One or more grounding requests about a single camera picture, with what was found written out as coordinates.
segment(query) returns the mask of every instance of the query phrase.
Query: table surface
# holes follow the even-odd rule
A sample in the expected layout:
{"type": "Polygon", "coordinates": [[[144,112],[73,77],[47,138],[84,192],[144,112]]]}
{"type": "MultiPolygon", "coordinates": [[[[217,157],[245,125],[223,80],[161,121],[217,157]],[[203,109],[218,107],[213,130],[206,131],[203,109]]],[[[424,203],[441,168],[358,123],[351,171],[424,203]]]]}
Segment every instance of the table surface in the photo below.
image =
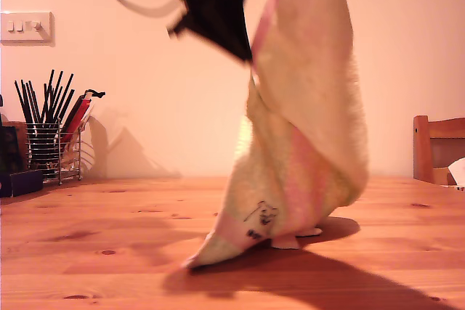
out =
{"type": "Polygon", "coordinates": [[[3,309],[465,309],[465,192],[373,177],[301,250],[201,271],[226,180],[73,182],[1,200],[3,309]]]}

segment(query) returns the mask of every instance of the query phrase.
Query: cream towel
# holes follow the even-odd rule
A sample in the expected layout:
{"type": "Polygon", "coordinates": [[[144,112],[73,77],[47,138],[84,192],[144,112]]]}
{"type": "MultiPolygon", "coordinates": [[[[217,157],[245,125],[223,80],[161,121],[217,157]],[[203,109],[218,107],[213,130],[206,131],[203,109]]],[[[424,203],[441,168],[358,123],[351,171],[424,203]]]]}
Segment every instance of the cream towel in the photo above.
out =
{"type": "Polygon", "coordinates": [[[346,0],[268,0],[254,45],[235,167],[217,222],[187,267],[295,236],[359,198],[367,136],[346,0]]]}

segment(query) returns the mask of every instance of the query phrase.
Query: light switch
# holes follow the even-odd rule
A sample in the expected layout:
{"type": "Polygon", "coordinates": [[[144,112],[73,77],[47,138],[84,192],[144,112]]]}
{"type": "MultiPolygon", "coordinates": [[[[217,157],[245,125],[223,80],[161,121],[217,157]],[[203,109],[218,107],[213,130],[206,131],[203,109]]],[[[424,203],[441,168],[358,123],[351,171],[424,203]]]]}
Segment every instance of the light switch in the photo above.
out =
{"type": "Polygon", "coordinates": [[[24,31],[24,30],[23,30],[23,22],[22,22],[22,21],[16,22],[16,31],[17,31],[17,32],[22,32],[22,31],[24,31]]]}
{"type": "Polygon", "coordinates": [[[0,12],[0,40],[52,42],[51,12],[0,12]]]}

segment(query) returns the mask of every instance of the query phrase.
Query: wire mesh holder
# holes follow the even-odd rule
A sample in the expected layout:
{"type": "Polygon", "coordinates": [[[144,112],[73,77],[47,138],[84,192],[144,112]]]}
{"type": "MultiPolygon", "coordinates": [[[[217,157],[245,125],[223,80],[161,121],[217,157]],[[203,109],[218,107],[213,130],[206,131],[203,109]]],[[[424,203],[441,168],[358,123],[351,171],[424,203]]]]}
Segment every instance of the wire mesh holder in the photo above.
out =
{"type": "Polygon", "coordinates": [[[74,133],[63,132],[56,123],[27,123],[28,168],[42,170],[44,183],[64,179],[82,180],[81,127],[74,133]]]}

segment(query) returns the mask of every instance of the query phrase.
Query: wall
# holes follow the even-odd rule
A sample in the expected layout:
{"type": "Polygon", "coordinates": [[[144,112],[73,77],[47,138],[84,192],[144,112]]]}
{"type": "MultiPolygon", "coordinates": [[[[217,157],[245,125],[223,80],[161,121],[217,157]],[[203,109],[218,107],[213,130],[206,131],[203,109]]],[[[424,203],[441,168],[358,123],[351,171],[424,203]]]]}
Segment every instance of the wall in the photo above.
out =
{"type": "MultiPolygon", "coordinates": [[[[156,8],[170,0],[131,0],[156,8]]],[[[247,0],[253,37],[265,0],[247,0]]],[[[348,0],[375,174],[412,173],[412,120],[465,115],[463,0],[348,0]]],[[[2,11],[49,10],[51,46],[3,46],[2,112],[22,120],[13,86],[49,71],[104,90],[86,130],[93,176],[224,175],[248,71],[191,35],[170,39],[179,10],[140,15],[115,0],[2,0],[2,11]]]]}

